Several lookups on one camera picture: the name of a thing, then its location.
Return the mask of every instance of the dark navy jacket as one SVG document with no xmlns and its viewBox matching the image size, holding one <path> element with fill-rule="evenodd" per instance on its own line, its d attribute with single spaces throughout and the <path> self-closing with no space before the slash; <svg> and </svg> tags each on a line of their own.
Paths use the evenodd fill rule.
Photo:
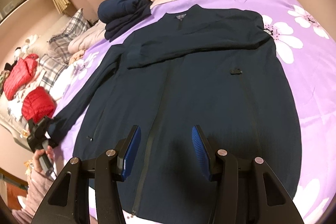
<svg viewBox="0 0 336 224">
<path fill-rule="evenodd" d="M 232 74 L 235 69 L 242 73 Z M 108 50 L 55 117 L 50 136 L 59 142 L 88 103 L 73 152 L 82 160 L 114 148 L 132 125 L 142 129 L 132 173 L 119 184 L 127 212 L 166 224 L 207 223 L 216 184 L 201 174 L 191 140 L 196 124 L 219 148 L 264 158 L 295 195 L 298 116 L 274 41 L 256 12 L 195 5 L 133 32 Z"/>
</svg>

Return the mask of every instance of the blue gripper pad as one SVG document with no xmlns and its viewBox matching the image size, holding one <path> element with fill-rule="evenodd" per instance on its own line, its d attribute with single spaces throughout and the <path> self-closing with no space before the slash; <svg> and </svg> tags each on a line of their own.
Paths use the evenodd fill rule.
<svg viewBox="0 0 336 224">
<path fill-rule="evenodd" d="M 209 157 L 196 126 L 194 126 L 191 131 L 191 137 L 196 152 L 197 160 L 201 167 L 202 174 L 206 177 L 207 180 L 211 181 L 212 176 L 210 173 Z"/>
<path fill-rule="evenodd" d="M 137 155 L 139 145 L 141 141 L 141 129 L 139 126 L 135 129 L 133 137 L 127 147 L 125 156 L 123 157 L 123 169 L 120 174 L 122 181 L 125 181 L 126 178 L 131 174 L 135 157 Z"/>
</svg>

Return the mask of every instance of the bed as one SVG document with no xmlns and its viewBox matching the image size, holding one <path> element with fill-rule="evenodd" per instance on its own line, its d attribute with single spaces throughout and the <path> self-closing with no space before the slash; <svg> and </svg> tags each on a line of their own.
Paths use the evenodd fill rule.
<svg viewBox="0 0 336 224">
<path fill-rule="evenodd" d="M 112 43 L 105 39 L 85 52 L 84 62 L 74 74 L 57 114 L 80 90 L 99 66 L 107 50 L 120 44 L 134 30 L 156 22 L 165 13 L 203 8 L 254 10 L 263 16 L 265 31 L 273 35 L 277 56 L 293 92 L 302 135 L 302 166 L 294 203 L 306 224 L 315 223 L 336 192 L 336 44 L 297 0 L 174 0 L 153 5 L 152 16 Z M 72 157 L 85 112 L 55 149 L 56 168 Z M 90 189 L 90 213 L 96 216 L 94 190 Z M 125 213 L 126 221 L 135 221 Z"/>
</svg>

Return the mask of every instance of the red garment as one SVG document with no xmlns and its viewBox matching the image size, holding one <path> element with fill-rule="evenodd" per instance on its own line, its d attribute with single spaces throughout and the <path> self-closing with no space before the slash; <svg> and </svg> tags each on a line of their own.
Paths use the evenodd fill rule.
<svg viewBox="0 0 336 224">
<path fill-rule="evenodd" d="M 3 84 L 3 92 L 8 100 L 13 100 L 17 90 L 34 77 L 37 58 L 39 58 L 38 55 L 29 54 L 25 59 L 20 58 L 17 61 L 17 64 Z"/>
<path fill-rule="evenodd" d="M 44 116 L 52 117 L 56 106 L 50 95 L 42 86 L 29 92 L 22 104 L 22 115 L 28 121 L 38 123 Z"/>
</svg>

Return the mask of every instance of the silver screw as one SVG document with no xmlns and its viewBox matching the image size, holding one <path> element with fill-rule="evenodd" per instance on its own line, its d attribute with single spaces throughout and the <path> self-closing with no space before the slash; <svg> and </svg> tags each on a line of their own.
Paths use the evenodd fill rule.
<svg viewBox="0 0 336 224">
<path fill-rule="evenodd" d="M 217 153 L 218 153 L 218 155 L 220 155 L 220 156 L 226 156 L 226 155 L 227 155 L 227 151 L 224 150 L 224 149 L 219 149 L 219 150 L 217 151 Z"/>
<path fill-rule="evenodd" d="M 116 152 L 113 149 L 110 149 L 110 150 L 106 151 L 106 155 L 109 156 L 109 157 L 114 156 L 115 154 L 116 154 Z"/>
<path fill-rule="evenodd" d="M 262 164 L 262 163 L 264 162 L 264 160 L 263 160 L 262 158 L 260 158 L 260 157 L 256 157 L 256 158 L 254 159 L 254 161 L 255 161 L 256 163 L 258 163 L 258 164 Z"/>
<path fill-rule="evenodd" d="M 76 163 L 78 163 L 79 162 L 79 159 L 78 158 L 72 158 L 72 159 L 70 159 L 70 163 L 71 164 L 76 164 Z"/>
</svg>

